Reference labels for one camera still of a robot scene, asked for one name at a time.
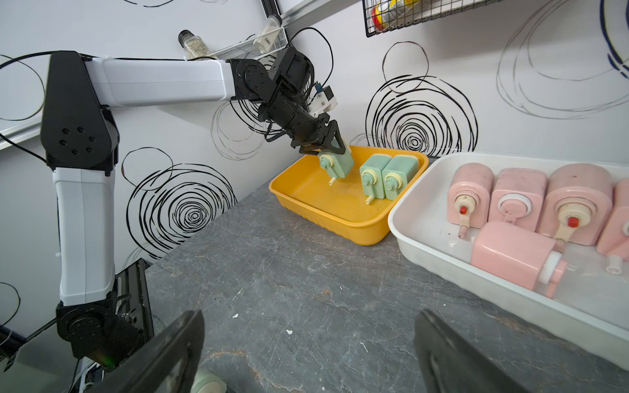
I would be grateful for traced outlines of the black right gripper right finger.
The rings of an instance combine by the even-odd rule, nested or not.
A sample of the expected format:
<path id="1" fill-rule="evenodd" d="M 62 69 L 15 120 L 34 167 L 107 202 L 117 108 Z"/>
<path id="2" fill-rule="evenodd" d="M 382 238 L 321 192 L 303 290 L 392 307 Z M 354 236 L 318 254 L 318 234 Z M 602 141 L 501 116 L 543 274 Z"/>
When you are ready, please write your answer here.
<path id="1" fill-rule="evenodd" d="M 414 322 L 414 348 L 428 392 L 525 392 L 434 312 Z"/>

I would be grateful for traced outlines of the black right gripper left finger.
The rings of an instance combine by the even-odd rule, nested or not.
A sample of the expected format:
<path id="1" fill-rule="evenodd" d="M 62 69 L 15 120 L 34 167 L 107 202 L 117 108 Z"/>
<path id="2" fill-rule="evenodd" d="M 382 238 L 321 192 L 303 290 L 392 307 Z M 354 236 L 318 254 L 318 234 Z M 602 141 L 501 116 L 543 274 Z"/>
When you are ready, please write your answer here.
<path id="1" fill-rule="evenodd" d="M 88 392 L 190 392 L 205 337 L 201 311 L 184 312 Z"/>

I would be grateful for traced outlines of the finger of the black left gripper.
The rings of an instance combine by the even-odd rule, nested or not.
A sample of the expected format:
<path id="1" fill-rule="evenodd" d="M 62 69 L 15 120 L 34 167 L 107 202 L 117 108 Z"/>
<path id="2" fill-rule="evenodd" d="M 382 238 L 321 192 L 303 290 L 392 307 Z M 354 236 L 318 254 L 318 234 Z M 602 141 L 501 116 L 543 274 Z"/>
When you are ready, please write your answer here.
<path id="1" fill-rule="evenodd" d="M 342 139 L 337 121 L 329 121 L 324 136 L 324 150 L 337 155 L 344 155 L 347 151 Z"/>
<path id="2" fill-rule="evenodd" d="M 306 124 L 292 129 L 291 146 L 302 155 L 316 155 L 326 148 L 325 124 Z"/>

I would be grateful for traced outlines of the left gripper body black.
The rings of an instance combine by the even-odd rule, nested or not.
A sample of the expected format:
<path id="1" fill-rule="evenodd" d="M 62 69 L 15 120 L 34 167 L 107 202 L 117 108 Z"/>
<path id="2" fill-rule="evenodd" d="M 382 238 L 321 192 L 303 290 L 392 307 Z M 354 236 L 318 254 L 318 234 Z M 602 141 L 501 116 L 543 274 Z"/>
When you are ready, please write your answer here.
<path id="1" fill-rule="evenodd" d="M 292 139 L 292 129 L 306 124 L 325 124 L 328 117 L 314 118 L 306 108 L 304 89 L 313 76 L 314 66 L 294 47 L 283 49 L 271 70 L 257 73 L 260 104 L 257 118 L 281 127 Z"/>

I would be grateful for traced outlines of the yellow plastic storage tray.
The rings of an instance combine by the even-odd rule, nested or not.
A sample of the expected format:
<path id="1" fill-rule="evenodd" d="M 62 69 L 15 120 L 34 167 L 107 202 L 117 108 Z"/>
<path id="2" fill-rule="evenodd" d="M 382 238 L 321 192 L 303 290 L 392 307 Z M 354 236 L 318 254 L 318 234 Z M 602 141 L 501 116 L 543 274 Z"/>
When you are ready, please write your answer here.
<path id="1" fill-rule="evenodd" d="M 421 152 L 382 147 L 352 147 L 355 166 L 346 178 L 330 184 L 330 177 L 319 167 L 316 156 L 304 156 L 275 177 L 269 190 L 280 204 L 299 216 L 361 246 L 373 246 L 390 232 L 388 216 L 402 199 L 397 196 L 366 204 L 360 181 L 360 166 L 374 154 L 418 159 L 418 173 L 409 181 L 406 193 L 429 167 L 429 158 Z"/>

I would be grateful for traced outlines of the white plastic storage tray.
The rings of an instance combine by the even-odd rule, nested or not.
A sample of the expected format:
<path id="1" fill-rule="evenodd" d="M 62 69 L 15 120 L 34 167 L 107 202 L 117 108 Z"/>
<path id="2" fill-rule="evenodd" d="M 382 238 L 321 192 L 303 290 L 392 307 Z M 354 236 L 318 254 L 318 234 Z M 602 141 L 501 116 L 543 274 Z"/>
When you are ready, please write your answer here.
<path id="1" fill-rule="evenodd" d="M 447 220 L 447 191 L 458 168 L 481 163 L 494 173 L 505 168 L 540 170 L 551 175 L 567 163 L 538 157 L 462 152 L 437 159 L 407 188 L 392 209 L 388 224 L 402 255 L 410 262 L 490 301 L 527 322 L 628 368 L 628 270 L 606 272 L 606 258 L 594 247 L 570 243 L 568 262 L 552 298 L 545 285 L 528 290 L 470 264 L 472 230 L 458 238 L 459 227 Z"/>

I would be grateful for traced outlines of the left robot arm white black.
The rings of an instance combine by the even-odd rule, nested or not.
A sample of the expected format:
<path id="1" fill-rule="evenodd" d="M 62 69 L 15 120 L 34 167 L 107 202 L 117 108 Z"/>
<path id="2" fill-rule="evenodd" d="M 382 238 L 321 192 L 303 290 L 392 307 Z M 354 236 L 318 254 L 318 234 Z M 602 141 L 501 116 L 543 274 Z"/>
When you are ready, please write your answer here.
<path id="1" fill-rule="evenodd" d="M 272 67 L 253 59 L 147 60 L 54 52 L 40 138 L 52 170 L 62 278 L 57 332 L 77 359 L 116 368 L 136 352 L 141 330 L 116 312 L 114 189 L 117 108 L 249 101 L 302 154 L 343 154 L 336 121 L 309 100 L 311 61 L 285 47 Z"/>

